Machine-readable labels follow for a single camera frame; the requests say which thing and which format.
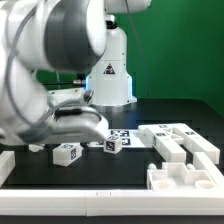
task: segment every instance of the white block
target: white block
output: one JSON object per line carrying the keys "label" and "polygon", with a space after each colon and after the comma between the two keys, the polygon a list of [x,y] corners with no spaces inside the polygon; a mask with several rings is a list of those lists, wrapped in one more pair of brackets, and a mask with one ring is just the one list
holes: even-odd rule
{"label": "white block", "polygon": [[117,154],[122,150],[122,138],[118,135],[111,135],[104,141],[104,152]]}
{"label": "white block", "polygon": [[5,151],[0,155],[0,187],[15,167],[15,153]]}
{"label": "white block", "polygon": [[63,143],[53,150],[53,163],[68,166],[82,156],[82,150],[79,143]]}
{"label": "white block", "polygon": [[209,157],[203,152],[194,153],[193,165],[196,169],[206,170],[216,185],[224,189],[224,177],[219,169],[212,163]]}
{"label": "white block", "polygon": [[186,162],[186,152],[159,127],[144,130],[149,141],[166,162]]}
{"label": "white block", "polygon": [[199,188],[214,190],[216,184],[206,170],[188,170],[184,163],[163,163],[162,170],[148,169],[147,188],[153,190],[198,190]]}
{"label": "white block", "polygon": [[219,164],[220,150],[185,124],[174,127],[174,133],[185,139],[184,146],[192,153],[204,152],[214,164]]}

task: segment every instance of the white foam block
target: white foam block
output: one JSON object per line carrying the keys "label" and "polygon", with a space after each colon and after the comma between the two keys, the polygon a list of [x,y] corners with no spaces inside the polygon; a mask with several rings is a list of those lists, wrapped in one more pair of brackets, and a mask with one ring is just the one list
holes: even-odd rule
{"label": "white foam block", "polygon": [[144,133],[166,162],[186,162],[186,152],[159,127],[146,128]]}
{"label": "white foam block", "polygon": [[219,164],[220,150],[185,124],[174,127],[174,133],[185,139],[184,146],[194,152],[204,152],[214,164]]}
{"label": "white foam block", "polygon": [[15,167],[15,153],[5,151],[0,155],[0,187]]}
{"label": "white foam block", "polygon": [[117,135],[111,135],[104,141],[104,152],[117,154],[122,150],[122,138]]}
{"label": "white foam block", "polygon": [[224,177],[204,152],[194,153],[193,165],[196,169],[206,170],[216,185],[224,189]]}
{"label": "white foam block", "polygon": [[53,150],[53,163],[68,166],[82,156],[82,150],[79,143],[63,143]]}

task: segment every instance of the table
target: table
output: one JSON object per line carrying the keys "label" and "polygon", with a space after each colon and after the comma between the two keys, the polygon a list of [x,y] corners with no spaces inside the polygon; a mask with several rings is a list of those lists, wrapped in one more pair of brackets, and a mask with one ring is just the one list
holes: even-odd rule
{"label": "table", "polygon": [[[111,129],[137,129],[142,124],[185,123],[221,150],[219,169],[224,171],[224,119],[199,100],[142,99],[137,108],[104,113]],[[52,164],[52,148],[33,154],[16,147],[16,169],[3,189],[145,189],[149,163],[163,159],[154,149],[125,149],[116,157],[102,149],[84,150],[68,168]],[[223,217],[0,217],[0,223],[221,223]]]}

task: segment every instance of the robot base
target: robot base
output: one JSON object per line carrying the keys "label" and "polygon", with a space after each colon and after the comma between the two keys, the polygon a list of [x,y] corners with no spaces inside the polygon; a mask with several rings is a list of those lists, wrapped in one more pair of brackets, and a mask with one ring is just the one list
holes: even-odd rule
{"label": "robot base", "polygon": [[99,106],[99,105],[92,105],[100,113],[119,113],[128,110],[134,110],[137,107],[137,100],[133,103],[129,103],[122,106]]}

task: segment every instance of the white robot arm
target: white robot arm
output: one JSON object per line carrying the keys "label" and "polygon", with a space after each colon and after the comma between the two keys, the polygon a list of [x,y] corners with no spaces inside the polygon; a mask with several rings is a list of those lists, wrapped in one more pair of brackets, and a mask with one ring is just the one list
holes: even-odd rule
{"label": "white robot arm", "polygon": [[[85,106],[92,92],[72,89],[62,102],[60,94],[47,93],[32,73],[89,71],[105,51],[105,11],[118,12],[120,2],[0,1],[1,143],[90,142],[107,137],[106,119]],[[138,0],[140,8],[134,2],[128,0],[130,9],[139,11],[150,0]]]}

